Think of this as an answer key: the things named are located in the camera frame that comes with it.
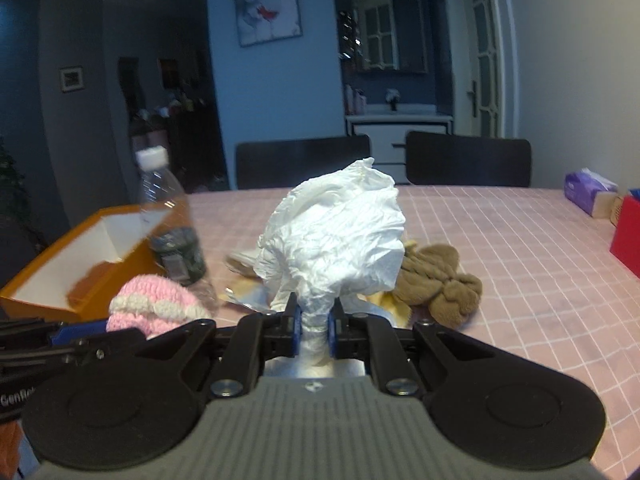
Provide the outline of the yellow cloth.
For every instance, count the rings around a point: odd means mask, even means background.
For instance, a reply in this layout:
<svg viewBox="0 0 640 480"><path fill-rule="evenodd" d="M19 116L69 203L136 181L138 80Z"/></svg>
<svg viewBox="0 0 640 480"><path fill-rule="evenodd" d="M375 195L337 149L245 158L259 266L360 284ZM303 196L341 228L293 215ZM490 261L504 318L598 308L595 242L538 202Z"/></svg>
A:
<svg viewBox="0 0 640 480"><path fill-rule="evenodd" d="M412 298L412 283L409 275L410 272L402 266L393 290L375 292L366 297L371 304L389 313L395 325L401 328L410 327L413 321L413 310L409 304Z"/></svg>

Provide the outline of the pink white knitted hat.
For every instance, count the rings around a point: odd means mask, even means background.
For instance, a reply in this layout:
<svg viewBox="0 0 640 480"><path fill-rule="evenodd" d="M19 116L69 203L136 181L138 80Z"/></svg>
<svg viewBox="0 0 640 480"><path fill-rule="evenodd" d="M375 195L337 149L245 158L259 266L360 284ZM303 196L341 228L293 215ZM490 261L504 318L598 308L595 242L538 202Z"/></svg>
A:
<svg viewBox="0 0 640 480"><path fill-rule="evenodd" d="M151 339L213 317L189 289L156 274L143 274L128 281L112 298L105 329L135 328Z"/></svg>

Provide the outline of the white plastic bag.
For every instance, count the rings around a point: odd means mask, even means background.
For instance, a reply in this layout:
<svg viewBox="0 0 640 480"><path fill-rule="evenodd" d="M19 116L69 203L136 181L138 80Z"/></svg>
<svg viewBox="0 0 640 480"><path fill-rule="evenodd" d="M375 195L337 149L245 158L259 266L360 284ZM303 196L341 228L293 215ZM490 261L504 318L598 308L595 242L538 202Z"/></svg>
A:
<svg viewBox="0 0 640 480"><path fill-rule="evenodd" d="M397 197L394 179L367 157L297 185L270 216L258 238L254 271L273 293L277 310L296 296L305 363L329 359L335 300L395 287L406 224Z"/></svg>

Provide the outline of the brown knitted soft item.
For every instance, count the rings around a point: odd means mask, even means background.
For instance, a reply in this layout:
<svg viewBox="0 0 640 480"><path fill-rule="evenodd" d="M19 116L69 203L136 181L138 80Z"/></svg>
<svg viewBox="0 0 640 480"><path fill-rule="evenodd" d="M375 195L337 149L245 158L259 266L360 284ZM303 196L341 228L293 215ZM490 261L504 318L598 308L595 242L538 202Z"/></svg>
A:
<svg viewBox="0 0 640 480"><path fill-rule="evenodd" d="M439 325L456 330L480 307L483 283L459 271L460 255L454 246L404 243L404 258L392 296L413 311L426 312Z"/></svg>

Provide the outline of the silver foil snack packet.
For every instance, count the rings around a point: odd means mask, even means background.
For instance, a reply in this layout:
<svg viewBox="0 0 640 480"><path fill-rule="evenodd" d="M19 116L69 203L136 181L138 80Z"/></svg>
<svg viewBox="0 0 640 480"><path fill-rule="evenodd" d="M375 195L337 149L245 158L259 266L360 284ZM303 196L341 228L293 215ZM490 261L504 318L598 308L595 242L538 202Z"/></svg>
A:
<svg viewBox="0 0 640 480"><path fill-rule="evenodd" d="M238 278L224 288L219 298L229 304L236 304L253 311L270 309L271 295L262 281L254 278Z"/></svg>

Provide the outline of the orange storage box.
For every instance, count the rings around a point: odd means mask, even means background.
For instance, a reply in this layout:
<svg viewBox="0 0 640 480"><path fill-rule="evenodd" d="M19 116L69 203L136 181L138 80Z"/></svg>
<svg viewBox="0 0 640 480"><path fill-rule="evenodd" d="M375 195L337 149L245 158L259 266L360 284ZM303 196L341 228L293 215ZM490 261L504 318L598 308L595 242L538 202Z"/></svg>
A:
<svg viewBox="0 0 640 480"><path fill-rule="evenodd" d="M101 209L37 256L1 291L10 318L82 322L106 318L112 298L140 274L161 274L148 236L170 216L141 218L134 205Z"/></svg>

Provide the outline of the clear plastic water bottle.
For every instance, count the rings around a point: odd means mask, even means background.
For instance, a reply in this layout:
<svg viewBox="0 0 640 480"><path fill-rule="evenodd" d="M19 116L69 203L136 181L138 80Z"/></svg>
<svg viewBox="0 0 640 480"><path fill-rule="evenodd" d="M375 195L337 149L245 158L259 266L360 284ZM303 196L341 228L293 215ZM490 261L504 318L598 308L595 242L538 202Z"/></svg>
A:
<svg viewBox="0 0 640 480"><path fill-rule="evenodd" d="M188 196L171 172L161 145L136 154L141 171L140 214L152 255L166 276L195 296L210 314L218 310Z"/></svg>

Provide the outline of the pink checked tablecloth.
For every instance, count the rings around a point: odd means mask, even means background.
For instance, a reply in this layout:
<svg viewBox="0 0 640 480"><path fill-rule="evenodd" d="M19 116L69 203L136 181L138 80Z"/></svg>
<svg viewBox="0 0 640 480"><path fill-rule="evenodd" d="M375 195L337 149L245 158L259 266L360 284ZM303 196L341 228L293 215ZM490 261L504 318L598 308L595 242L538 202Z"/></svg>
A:
<svg viewBox="0 0 640 480"><path fill-rule="evenodd" d="M610 251L614 229L561 192L404 186L406 235L447 243L483 282L471 336L595 388L606 429L594 461L611 479L639 463L639 281Z"/></svg>

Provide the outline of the black chair left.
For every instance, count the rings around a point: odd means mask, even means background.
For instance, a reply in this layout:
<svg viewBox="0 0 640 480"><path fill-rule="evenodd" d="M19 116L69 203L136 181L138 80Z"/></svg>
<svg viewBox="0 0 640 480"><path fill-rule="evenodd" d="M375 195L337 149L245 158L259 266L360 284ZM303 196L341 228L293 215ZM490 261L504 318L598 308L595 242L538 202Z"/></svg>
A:
<svg viewBox="0 0 640 480"><path fill-rule="evenodd" d="M241 143L235 150L236 186L239 190L294 188L370 156L368 136Z"/></svg>

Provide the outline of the black chair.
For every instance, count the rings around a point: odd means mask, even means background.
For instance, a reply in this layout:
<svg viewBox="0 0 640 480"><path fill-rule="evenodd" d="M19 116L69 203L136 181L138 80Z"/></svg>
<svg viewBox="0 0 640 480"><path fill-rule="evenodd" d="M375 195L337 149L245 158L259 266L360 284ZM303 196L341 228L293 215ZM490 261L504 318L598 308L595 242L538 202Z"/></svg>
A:
<svg viewBox="0 0 640 480"><path fill-rule="evenodd" d="M527 140L410 131L405 148L412 184L529 188L532 182Z"/></svg>
<svg viewBox="0 0 640 480"><path fill-rule="evenodd" d="M239 190L294 188L370 156L368 136L241 143L235 150L236 186Z"/></svg>

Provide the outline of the black chair right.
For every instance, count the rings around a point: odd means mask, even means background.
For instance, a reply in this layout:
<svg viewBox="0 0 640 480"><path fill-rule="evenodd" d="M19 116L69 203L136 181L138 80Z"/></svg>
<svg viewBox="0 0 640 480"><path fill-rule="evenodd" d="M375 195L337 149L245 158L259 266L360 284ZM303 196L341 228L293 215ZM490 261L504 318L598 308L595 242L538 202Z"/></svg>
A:
<svg viewBox="0 0 640 480"><path fill-rule="evenodd" d="M410 131L405 148L412 184L529 188L532 182L527 140Z"/></svg>

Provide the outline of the white sideboard cabinet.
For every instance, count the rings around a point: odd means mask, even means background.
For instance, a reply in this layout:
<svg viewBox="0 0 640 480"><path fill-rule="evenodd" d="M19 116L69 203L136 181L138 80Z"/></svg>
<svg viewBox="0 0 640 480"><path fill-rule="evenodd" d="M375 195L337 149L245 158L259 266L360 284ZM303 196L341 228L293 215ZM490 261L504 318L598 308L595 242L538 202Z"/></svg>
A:
<svg viewBox="0 0 640 480"><path fill-rule="evenodd" d="M410 131L451 134L451 116L431 113L381 113L347 115L349 136L367 136L373 167L391 176L397 184L408 184L406 174L406 136Z"/></svg>

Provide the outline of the red box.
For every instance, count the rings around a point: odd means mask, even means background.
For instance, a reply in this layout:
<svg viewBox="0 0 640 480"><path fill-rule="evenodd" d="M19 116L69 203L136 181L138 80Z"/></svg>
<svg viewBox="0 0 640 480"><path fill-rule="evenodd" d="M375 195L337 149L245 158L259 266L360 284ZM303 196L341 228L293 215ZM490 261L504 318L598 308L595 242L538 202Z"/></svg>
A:
<svg viewBox="0 0 640 480"><path fill-rule="evenodd" d="M640 202L633 195L622 201L610 252L637 278L640 276Z"/></svg>

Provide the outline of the purple tissue pack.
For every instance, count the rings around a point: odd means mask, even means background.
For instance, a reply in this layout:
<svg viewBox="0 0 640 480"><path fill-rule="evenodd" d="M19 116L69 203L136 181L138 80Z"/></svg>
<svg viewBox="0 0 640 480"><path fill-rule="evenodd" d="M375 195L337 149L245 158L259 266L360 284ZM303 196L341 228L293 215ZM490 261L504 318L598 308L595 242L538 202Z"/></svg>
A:
<svg viewBox="0 0 640 480"><path fill-rule="evenodd" d="M618 185L588 168L564 178L564 196L593 219L610 216L618 196Z"/></svg>

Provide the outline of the small framed picture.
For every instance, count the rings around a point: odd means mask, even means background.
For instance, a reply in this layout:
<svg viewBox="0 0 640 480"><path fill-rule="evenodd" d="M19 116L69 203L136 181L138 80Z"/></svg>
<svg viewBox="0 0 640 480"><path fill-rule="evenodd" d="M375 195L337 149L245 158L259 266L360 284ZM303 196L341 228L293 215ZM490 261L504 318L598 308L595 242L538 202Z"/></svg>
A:
<svg viewBox="0 0 640 480"><path fill-rule="evenodd" d="M58 73L63 93L85 89L84 70L81 66L62 67Z"/></svg>

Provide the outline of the framed flower picture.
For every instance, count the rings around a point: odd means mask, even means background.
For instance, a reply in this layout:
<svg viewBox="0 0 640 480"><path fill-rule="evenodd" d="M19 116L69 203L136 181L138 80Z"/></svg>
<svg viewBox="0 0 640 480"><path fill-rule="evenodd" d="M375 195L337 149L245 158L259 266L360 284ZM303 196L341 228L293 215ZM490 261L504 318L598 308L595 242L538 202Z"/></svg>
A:
<svg viewBox="0 0 640 480"><path fill-rule="evenodd" d="M234 0L241 48L303 35L298 0Z"/></svg>

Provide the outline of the white glass door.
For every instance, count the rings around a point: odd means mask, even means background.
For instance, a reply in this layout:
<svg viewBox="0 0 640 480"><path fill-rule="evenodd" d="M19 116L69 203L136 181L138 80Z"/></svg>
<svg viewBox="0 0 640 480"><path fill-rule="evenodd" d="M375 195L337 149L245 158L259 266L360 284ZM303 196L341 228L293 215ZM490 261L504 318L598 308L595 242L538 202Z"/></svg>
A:
<svg viewBox="0 0 640 480"><path fill-rule="evenodd" d="M511 0L446 0L454 133L515 138L516 41Z"/></svg>

